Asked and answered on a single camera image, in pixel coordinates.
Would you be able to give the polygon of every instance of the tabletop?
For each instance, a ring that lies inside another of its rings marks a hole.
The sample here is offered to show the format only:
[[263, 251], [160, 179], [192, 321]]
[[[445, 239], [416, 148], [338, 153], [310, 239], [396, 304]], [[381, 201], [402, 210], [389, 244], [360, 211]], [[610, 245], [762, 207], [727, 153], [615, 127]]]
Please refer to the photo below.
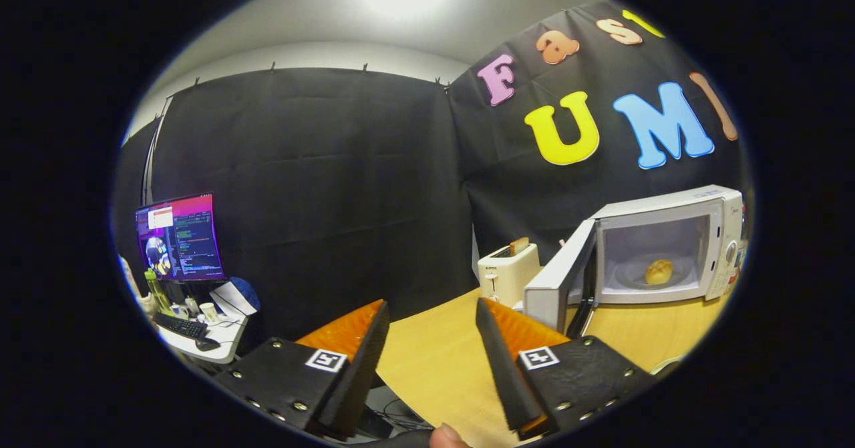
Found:
[[[521, 445], [507, 429], [482, 339], [476, 327], [480, 288], [389, 326], [377, 374], [425, 421], [448, 423], [468, 444]], [[595, 308], [586, 334], [650, 371], [690, 351], [723, 308], [709, 302], [605, 305]]]

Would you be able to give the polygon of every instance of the computer mouse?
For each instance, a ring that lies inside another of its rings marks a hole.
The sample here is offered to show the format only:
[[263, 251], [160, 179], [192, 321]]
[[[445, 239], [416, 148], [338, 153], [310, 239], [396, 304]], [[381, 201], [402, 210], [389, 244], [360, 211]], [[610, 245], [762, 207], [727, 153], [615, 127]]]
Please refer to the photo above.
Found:
[[196, 349], [199, 351], [211, 351], [220, 347], [220, 342], [211, 338], [196, 339]]

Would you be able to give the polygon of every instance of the yellow letter u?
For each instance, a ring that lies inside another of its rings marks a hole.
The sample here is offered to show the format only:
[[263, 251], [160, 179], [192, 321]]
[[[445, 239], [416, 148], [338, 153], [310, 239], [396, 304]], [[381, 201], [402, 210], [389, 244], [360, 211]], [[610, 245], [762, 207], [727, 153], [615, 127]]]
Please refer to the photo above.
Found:
[[566, 95], [559, 102], [570, 110], [579, 126], [579, 141], [573, 144], [565, 144], [558, 137], [558, 128], [552, 120], [555, 114], [552, 106], [538, 107], [523, 120], [534, 131], [534, 140], [546, 161], [561, 166], [585, 161], [599, 147], [599, 131], [585, 104], [586, 99], [587, 94], [579, 90]]

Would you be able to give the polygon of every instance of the monitor screen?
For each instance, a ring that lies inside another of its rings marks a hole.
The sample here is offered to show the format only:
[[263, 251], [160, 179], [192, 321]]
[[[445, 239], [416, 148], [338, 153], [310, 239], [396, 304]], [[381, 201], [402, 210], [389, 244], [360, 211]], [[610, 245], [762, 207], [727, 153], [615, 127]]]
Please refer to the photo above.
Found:
[[144, 266], [165, 280], [225, 278], [214, 235], [211, 193], [158, 202], [137, 210]]

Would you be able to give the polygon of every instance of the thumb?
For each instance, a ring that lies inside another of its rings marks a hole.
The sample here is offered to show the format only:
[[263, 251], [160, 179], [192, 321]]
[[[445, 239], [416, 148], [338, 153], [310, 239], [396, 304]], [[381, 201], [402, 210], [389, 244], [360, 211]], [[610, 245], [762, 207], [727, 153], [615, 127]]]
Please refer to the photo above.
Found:
[[430, 448], [471, 448], [460, 439], [458, 432], [443, 423], [431, 433]]

